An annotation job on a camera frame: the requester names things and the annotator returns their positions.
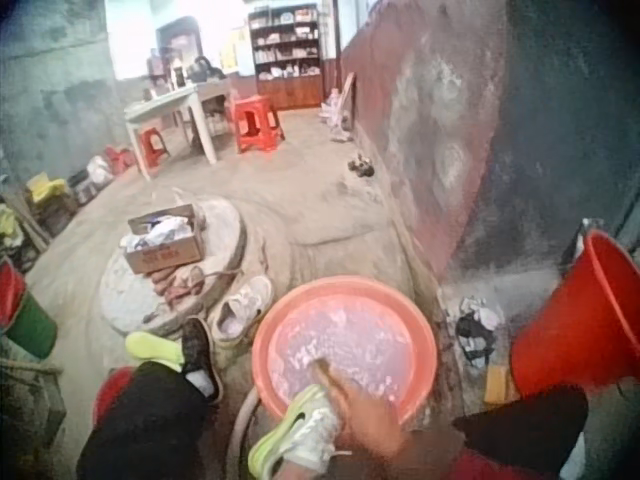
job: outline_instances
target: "concrete floor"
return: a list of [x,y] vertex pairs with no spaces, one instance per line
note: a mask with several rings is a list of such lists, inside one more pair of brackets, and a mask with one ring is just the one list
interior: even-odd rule
[[[29,272],[31,290],[59,326],[50,361],[64,368],[60,387],[68,414],[56,440],[58,478],[73,476],[91,429],[93,400],[109,369],[132,363],[122,337],[97,308],[106,262],[128,229],[127,219],[173,205],[172,188],[186,192],[188,201],[210,195],[232,201],[247,223],[245,274],[260,269],[257,251],[264,239],[277,296],[312,279],[346,273],[377,278],[413,296],[376,178],[360,179],[348,171],[355,146],[330,142],[316,114],[283,114],[287,140],[272,153],[238,155],[229,138],[217,137],[214,166],[203,156],[188,155],[184,141],[169,135],[174,155],[153,182],[135,169],[126,172],[78,213]],[[249,358],[247,348],[219,358],[229,386],[215,428],[218,453],[224,454],[234,412],[251,386]],[[223,458],[215,457],[214,463]]]

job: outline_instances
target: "cardboard box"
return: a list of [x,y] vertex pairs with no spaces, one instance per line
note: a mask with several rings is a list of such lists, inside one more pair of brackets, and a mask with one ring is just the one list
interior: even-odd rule
[[199,262],[204,258],[205,252],[202,242],[202,232],[197,225],[196,215],[192,205],[166,208],[141,217],[132,218],[129,220],[129,228],[131,228],[131,232],[136,235],[144,235],[147,233],[147,225],[149,222],[164,215],[187,217],[189,219],[189,225],[193,229],[193,235],[155,247],[142,248],[134,252],[125,252],[124,258],[129,263],[133,273],[155,272],[163,268]]

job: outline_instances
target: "black shoe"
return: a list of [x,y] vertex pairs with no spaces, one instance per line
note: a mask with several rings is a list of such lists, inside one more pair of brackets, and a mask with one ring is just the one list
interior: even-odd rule
[[222,382],[216,372],[211,358],[213,357],[213,340],[206,323],[198,317],[189,317],[182,326],[182,355],[184,365],[182,374],[203,370],[211,379],[213,393],[207,397],[210,403],[217,404],[222,400]]

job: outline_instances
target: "soapy water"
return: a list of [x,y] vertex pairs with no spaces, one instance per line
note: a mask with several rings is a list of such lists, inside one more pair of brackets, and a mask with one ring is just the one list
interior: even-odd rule
[[398,315],[371,299],[320,297],[291,311],[276,330],[268,354],[271,382],[289,404],[314,382],[309,363],[324,357],[370,393],[397,404],[414,371],[409,338]]

